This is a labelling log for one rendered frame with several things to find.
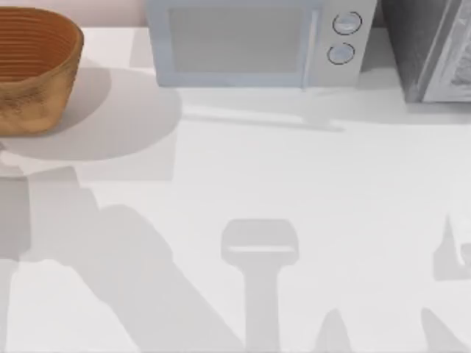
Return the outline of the pale blue microwave door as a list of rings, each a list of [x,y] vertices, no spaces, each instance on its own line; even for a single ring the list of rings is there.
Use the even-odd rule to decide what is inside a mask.
[[[302,87],[321,0],[145,0],[161,87]]]

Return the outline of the microwave knob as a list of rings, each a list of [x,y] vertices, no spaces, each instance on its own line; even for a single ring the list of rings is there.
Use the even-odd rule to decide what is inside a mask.
[[[341,13],[333,19],[333,30],[339,35],[351,35],[361,28],[362,23],[363,19],[357,12]]]
[[[354,57],[355,48],[349,43],[333,45],[327,51],[327,58],[333,65],[345,65]]]

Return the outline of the pale microwave oven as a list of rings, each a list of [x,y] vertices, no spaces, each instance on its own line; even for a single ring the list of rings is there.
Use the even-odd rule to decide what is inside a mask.
[[[378,0],[321,0],[316,26],[310,30],[308,75],[302,87],[348,87],[358,81],[364,60],[369,33]],[[341,13],[354,11],[363,19],[361,28],[351,35],[339,35],[333,30],[333,19]],[[355,57],[345,65],[333,65],[327,58],[328,49],[336,44],[349,43],[355,48]]]

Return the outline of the brown woven basket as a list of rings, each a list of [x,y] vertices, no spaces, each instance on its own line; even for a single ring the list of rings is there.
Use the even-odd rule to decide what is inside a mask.
[[[83,46],[82,30],[64,15],[0,6],[0,137],[34,135],[60,122]]]

